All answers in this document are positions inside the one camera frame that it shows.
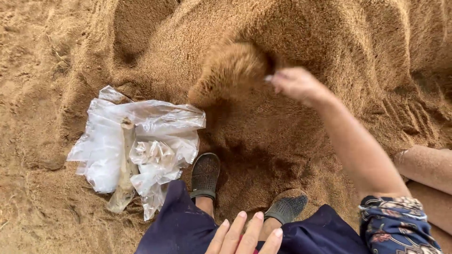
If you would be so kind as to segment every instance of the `sand pile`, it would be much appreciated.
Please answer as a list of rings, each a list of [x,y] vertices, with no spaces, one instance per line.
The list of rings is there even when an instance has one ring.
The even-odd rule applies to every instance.
[[[222,160],[218,220],[301,188],[310,197],[302,217],[328,203],[358,226],[354,189],[315,111],[261,81],[275,68],[310,70],[389,154],[452,148],[449,2],[67,0],[0,10],[8,252],[132,252],[149,226],[138,201],[109,213],[109,197],[64,162],[107,83],[136,101],[206,111],[201,152]]]

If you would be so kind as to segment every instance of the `patterned sleeve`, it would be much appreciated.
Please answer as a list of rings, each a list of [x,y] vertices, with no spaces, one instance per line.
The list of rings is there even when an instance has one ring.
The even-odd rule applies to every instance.
[[[441,254],[415,198],[367,196],[359,206],[360,236],[373,254]]]

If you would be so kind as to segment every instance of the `crumpled plastic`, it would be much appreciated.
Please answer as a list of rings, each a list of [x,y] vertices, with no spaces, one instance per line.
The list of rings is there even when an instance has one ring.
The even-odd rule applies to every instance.
[[[189,104],[174,105],[158,100],[133,102],[113,87],[99,91],[88,108],[85,133],[68,154],[79,161],[76,174],[84,175],[99,193],[114,192],[118,184],[124,140],[121,121],[128,117],[135,124],[137,139],[129,157],[140,174],[131,182],[141,195],[145,220],[160,210],[171,180],[198,155],[197,130],[205,128],[206,114]]]

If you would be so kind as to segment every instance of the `black sandal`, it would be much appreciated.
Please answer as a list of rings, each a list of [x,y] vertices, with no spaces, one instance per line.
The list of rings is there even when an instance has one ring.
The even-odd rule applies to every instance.
[[[200,155],[193,164],[190,198],[209,197],[215,200],[215,188],[220,174],[220,159],[214,153]]]
[[[273,205],[265,212],[264,220],[277,219],[282,225],[292,222],[305,208],[308,196],[300,189],[289,189],[276,196]]]

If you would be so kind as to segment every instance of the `human hand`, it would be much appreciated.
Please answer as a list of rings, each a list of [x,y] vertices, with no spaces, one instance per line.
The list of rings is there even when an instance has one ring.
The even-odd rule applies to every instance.
[[[264,214],[262,212],[255,213],[237,247],[245,222],[246,212],[240,212],[231,226],[229,221],[225,220],[217,229],[206,254],[252,254],[256,249],[260,230],[264,223]],[[281,228],[273,230],[259,253],[276,254],[283,239],[282,231]]]
[[[324,102],[336,99],[336,96],[318,81],[310,72],[301,67],[286,68],[277,71],[268,79],[275,92],[301,101],[308,107],[316,107]]]

